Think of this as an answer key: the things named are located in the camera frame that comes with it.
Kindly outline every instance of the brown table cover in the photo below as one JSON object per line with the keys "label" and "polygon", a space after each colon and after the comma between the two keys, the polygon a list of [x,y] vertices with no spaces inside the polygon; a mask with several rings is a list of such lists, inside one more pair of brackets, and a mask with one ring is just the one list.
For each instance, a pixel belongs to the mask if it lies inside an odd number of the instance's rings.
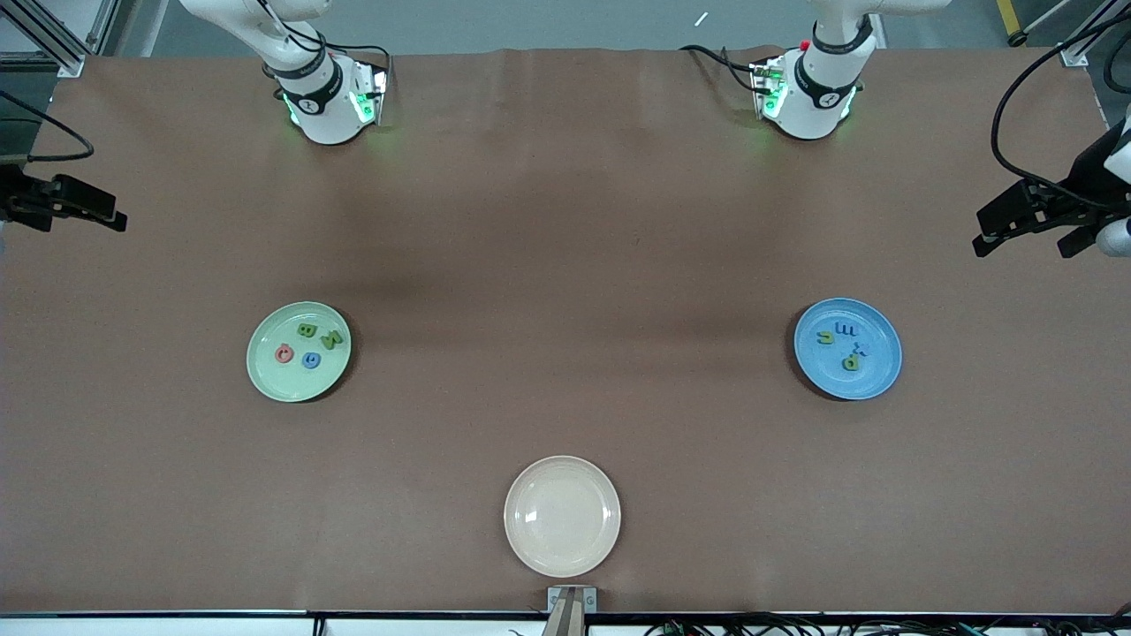
{"label": "brown table cover", "polygon": [[[130,225],[5,229],[0,608],[544,607],[502,502],[573,454],[623,504],[578,579],[606,610],[1111,611],[1131,268],[969,246],[1038,53],[878,52],[819,143],[688,53],[404,58],[340,147],[256,59],[89,60],[51,112],[97,154],[32,172]],[[1059,178],[1103,126],[1048,67],[1003,145]],[[792,323],[838,295],[903,338],[878,399],[798,380]],[[274,403],[248,338],[308,299],[354,362]]]}

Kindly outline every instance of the cable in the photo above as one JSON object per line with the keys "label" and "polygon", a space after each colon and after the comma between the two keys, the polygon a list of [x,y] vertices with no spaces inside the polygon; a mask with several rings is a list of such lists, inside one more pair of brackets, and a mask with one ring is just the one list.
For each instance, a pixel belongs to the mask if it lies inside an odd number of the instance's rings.
{"label": "cable", "polygon": [[34,123],[36,126],[40,124],[40,120],[37,120],[37,119],[31,119],[31,118],[26,118],[26,117],[3,117],[3,118],[0,118],[0,123],[3,123],[3,122],[9,122],[9,123]]}
{"label": "cable", "polygon": [[[300,37],[307,38],[310,42],[318,42],[318,40],[314,40],[313,37],[307,35],[305,33],[296,31],[294,27],[292,27],[286,23],[283,23],[283,27],[292,33],[291,37],[292,40],[294,40],[293,37],[294,35],[297,35]],[[340,53],[345,53],[346,51],[380,51],[380,53],[385,55],[386,70],[392,69],[392,55],[389,54],[389,52],[385,49],[385,46],[378,46],[377,44],[331,44],[326,41],[326,37],[322,36],[321,33],[318,33],[318,36],[321,40],[321,43],[325,44],[327,49],[331,49]]]}
{"label": "cable", "polygon": [[1115,62],[1115,55],[1120,54],[1120,51],[1126,46],[1128,42],[1131,42],[1131,29],[1128,29],[1128,32],[1123,34],[1123,37],[1120,37],[1119,42],[1115,43],[1115,49],[1112,49],[1107,59],[1104,60],[1104,84],[1106,84],[1112,91],[1123,93],[1124,95],[1131,95],[1131,86],[1124,86],[1123,84],[1115,81],[1115,77],[1112,75],[1112,63]]}
{"label": "cable", "polygon": [[[726,58],[719,57],[719,54],[716,53],[715,51],[711,51],[710,49],[708,49],[706,46],[700,46],[698,44],[688,44],[687,46],[681,46],[680,51],[692,51],[694,53],[702,53],[702,54],[707,55],[708,58],[715,60],[716,62],[718,62],[720,65],[726,65],[726,66],[728,66],[728,67],[731,67],[731,68],[733,68],[735,70],[750,70],[749,66],[742,66],[742,65],[732,62],[731,60],[728,60]],[[770,55],[768,58],[761,58],[761,59],[754,60],[754,61],[752,61],[750,63],[752,63],[752,65],[760,65],[760,63],[763,63],[763,62],[766,62],[768,60],[771,60],[771,59],[774,59],[776,57],[777,55]]]}
{"label": "cable", "polygon": [[1081,40],[1090,37],[1090,36],[1093,36],[1093,35],[1095,35],[1097,33],[1103,33],[1104,31],[1107,31],[1108,28],[1115,26],[1116,24],[1120,24],[1120,23],[1125,22],[1128,19],[1131,19],[1131,14],[1124,14],[1124,15],[1121,15],[1121,16],[1116,16],[1116,17],[1110,19],[1110,20],[1105,20],[1105,22],[1102,22],[1102,23],[1097,24],[1096,26],[1094,26],[1091,28],[1081,31],[1080,33],[1076,34],[1073,37],[1070,37],[1070,38],[1065,40],[1064,42],[1062,42],[1062,43],[1057,44],[1056,46],[1054,46],[1053,49],[1051,49],[1048,52],[1046,52],[1043,55],[1041,55],[1039,58],[1037,58],[1036,61],[1034,61],[1031,65],[1029,65],[1028,68],[1026,68],[1024,71],[1021,71],[1021,75],[1017,76],[1017,79],[1015,79],[1013,83],[1010,84],[1009,88],[1007,88],[1005,93],[1001,96],[1001,101],[998,102],[998,109],[994,111],[994,114],[993,114],[993,124],[990,128],[990,149],[993,153],[993,158],[996,160],[998,163],[1001,164],[1002,167],[1004,167],[1005,170],[1012,172],[1013,174],[1017,174],[1018,177],[1020,177],[1022,179],[1027,179],[1029,181],[1034,181],[1034,182],[1039,183],[1039,184],[1042,184],[1042,186],[1044,186],[1044,187],[1046,187],[1048,189],[1055,190],[1056,192],[1060,192],[1061,195],[1070,197],[1070,198],[1074,199],[1076,201],[1080,203],[1081,205],[1085,205],[1085,206],[1088,206],[1088,207],[1094,207],[1094,208],[1097,208],[1097,209],[1100,209],[1100,210],[1113,210],[1113,209],[1116,209],[1116,207],[1114,205],[1113,206],[1103,205],[1103,204],[1096,203],[1096,201],[1094,201],[1091,199],[1088,199],[1086,197],[1081,197],[1080,195],[1077,195],[1076,192],[1069,190],[1068,188],[1064,188],[1063,186],[1061,186],[1059,183],[1055,183],[1055,182],[1053,182],[1053,181],[1051,181],[1048,179],[1045,179],[1044,177],[1041,177],[1038,174],[1034,174],[1033,172],[1029,172],[1027,170],[1022,170],[1022,169],[1018,167],[1017,165],[1013,165],[1001,153],[1001,147],[1000,147],[999,143],[998,143],[999,141],[998,137],[999,137],[1000,129],[1001,129],[1001,118],[1002,118],[1002,114],[1005,112],[1005,105],[1009,103],[1010,97],[1013,96],[1013,93],[1017,92],[1017,89],[1021,86],[1021,84],[1026,79],[1028,79],[1029,76],[1033,75],[1037,70],[1037,68],[1041,67],[1041,65],[1047,62],[1048,60],[1051,60],[1052,58],[1054,58],[1055,55],[1057,55],[1061,51],[1064,51],[1065,49],[1068,49],[1069,46],[1076,44],[1077,42],[1080,42]]}
{"label": "cable", "polygon": [[720,54],[723,55],[723,63],[726,65],[727,70],[731,71],[731,77],[733,77],[734,80],[739,83],[739,86],[742,86],[746,91],[750,91],[751,93],[757,93],[759,95],[769,95],[770,94],[770,89],[769,88],[762,88],[762,87],[759,87],[759,86],[751,86],[750,84],[746,84],[745,81],[743,81],[741,77],[739,77],[739,71],[734,70],[734,65],[731,62],[731,58],[728,58],[726,55],[726,46],[723,46],[723,50],[720,51]]}
{"label": "cable", "polygon": [[24,109],[27,112],[34,114],[35,117],[42,119],[43,121],[50,121],[57,128],[59,128],[63,132],[70,135],[79,144],[83,144],[86,147],[86,149],[83,151],[81,153],[75,153],[75,154],[71,154],[71,155],[27,155],[27,163],[32,163],[32,162],[36,162],[36,161],[37,162],[44,162],[44,163],[46,163],[46,162],[54,162],[54,161],[76,161],[76,160],[80,160],[80,158],[86,158],[86,157],[88,157],[88,156],[90,156],[90,155],[94,154],[94,145],[92,145],[90,141],[88,141],[86,139],[86,137],[83,137],[78,132],[75,132],[75,130],[72,130],[66,123],[63,123],[63,122],[59,121],[58,119],[49,115],[48,113],[45,113],[45,112],[41,111],[40,109],[33,106],[32,104],[28,104],[27,102],[20,100],[19,97],[16,97],[15,95],[12,95],[11,93],[8,93],[7,91],[0,89],[0,97],[3,97],[5,100],[8,100],[9,102],[16,104],[17,106]]}
{"label": "cable", "polygon": [[848,636],[856,636],[856,631],[862,627],[879,627],[879,631],[869,631],[865,636],[903,636],[906,634],[923,634],[925,636],[955,636],[953,628],[929,627],[922,622],[908,620],[865,620],[852,626]]}

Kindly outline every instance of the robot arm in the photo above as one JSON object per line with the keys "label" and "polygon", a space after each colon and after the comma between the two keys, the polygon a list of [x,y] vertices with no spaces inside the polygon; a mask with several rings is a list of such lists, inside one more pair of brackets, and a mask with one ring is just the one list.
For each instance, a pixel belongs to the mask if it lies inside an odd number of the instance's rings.
{"label": "robot arm", "polygon": [[181,0],[251,46],[271,70],[291,120],[319,144],[340,144],[380,118],[386,69],[330,52],[313,19],[331,0]]}
{"label": "robot arm", "polygon": [[810,0],[818,11],[812,43],[753,71],[758,113],[800,139],[832,132],[856,95],[856,81],[875,50],[869,14],[910,16],[950,0]]}
{"label": "robot arm", "polygon": [[1124,119],[1088,146],[1057,183],[1060,190],[1021,179],[978,210],[984,257],[1009,239],[1074,226],[1056,246],[1071,258],[1093,243],[1107,256],[1131,257],[1131,122]]}

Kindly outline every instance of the plate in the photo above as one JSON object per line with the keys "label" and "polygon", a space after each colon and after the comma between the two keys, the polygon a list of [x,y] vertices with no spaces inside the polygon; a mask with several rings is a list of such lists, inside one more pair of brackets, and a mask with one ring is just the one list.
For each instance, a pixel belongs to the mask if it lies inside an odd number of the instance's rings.
{"label": "plate", "polygon": [[578,457],[539,459],[518,475],[503,506],[507,541],[530,569],[556,578],[601,565],[621,532],[613,482]]}
{"label": "plate", "polygon": [[830,298],[805,310],[793,350],[805,376],[843,399],[882,394],[904,366],[896,328],[875,308],[851,298]]}
{"label": "plate", "polygon": [[265,318],[251,335],[248,376],[271,399],[313,399],[338,381],[352,349],[349,325],[334,308],[295,302]]}

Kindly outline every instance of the cream plate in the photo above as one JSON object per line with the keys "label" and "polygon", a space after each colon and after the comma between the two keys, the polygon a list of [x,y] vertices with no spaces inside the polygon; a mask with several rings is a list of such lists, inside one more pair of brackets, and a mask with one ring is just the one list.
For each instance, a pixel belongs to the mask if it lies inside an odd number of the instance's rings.
{"label": "cream plate", "polygon": [[530,569],[568,578],[601,565],[621,532],[613,482],[585,459],[558,455],[518,475],[507,493],[503,525]]}

